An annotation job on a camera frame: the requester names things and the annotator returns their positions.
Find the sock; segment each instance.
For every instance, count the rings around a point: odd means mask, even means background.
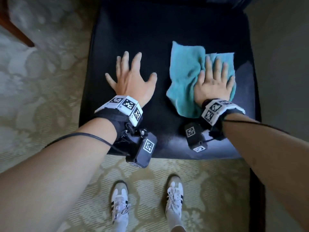
[[[179,215],[177,215],[173,210],[169,209],[166,212],[166,218],[168,220],[168,228],[170,231],[175,227],[175,226],[182,226],[182,221]]]
[[[112,227],[112,232],[126,232],[128,223],[126,221],[115,221]]]

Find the cleaning rag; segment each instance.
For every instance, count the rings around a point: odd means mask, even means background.
[[[201,70],[205,70],[205,57],[209,56],[212,64],[215,59],[229,65],[228,80],[235,74],[234,53],[206,54],[203,46],[183,46],[173,41],[170,65],[171,86],[166,96],[171,100],[179,115],[187,118],[198,118],[202,109],[194,101],[194,86]],[[234,98],[236,83],[230,95]]]

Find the foot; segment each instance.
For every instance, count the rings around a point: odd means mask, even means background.
[[[115,184],[112,190],[111,206],[112,206],[112,222],[129,223],[129,209],[128,204],[128,188],[124,182]]]
[[[174,211],[181,218],[183,203],[183,184],[179,176],[172,176],[168,182],[168,196],[165,214],[168,210]]]

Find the wrist-mounted device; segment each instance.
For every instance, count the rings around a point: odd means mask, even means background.
[[[245,114],[245,110],[240,106],[223,99],[206,100],[202,108],[204,111],[197,122],[185,126],[188,145],[195,152],[206,150],[208,141],[225,139],[222,122],[228,114]],[[213,139],[205,140],[202,134],[204,130],[209,130],[208,134]]]
[[[134,98],[116,95],[113,99],[95,110],[93,119],[108,119],[117,132],[117,142],[128,142],[132,147],[126,155],[126,162],[146,168],[157,144],[157,138],[147,129],[138,129],[143,110]]]

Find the patterned carpet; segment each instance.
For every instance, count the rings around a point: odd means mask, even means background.
[[[77,128],[96,2],[9,0],[12,21],[36,47],[0,27],[1,172]],[[127,182],[132,204],[127,231],[167,231],[161,201],[171,173],[184,182],[187,231],[248,231],[243,160],[152,159],[138,169],[117,156],[106,156],[58,231],[110,231],[108,197],[119,179]]]

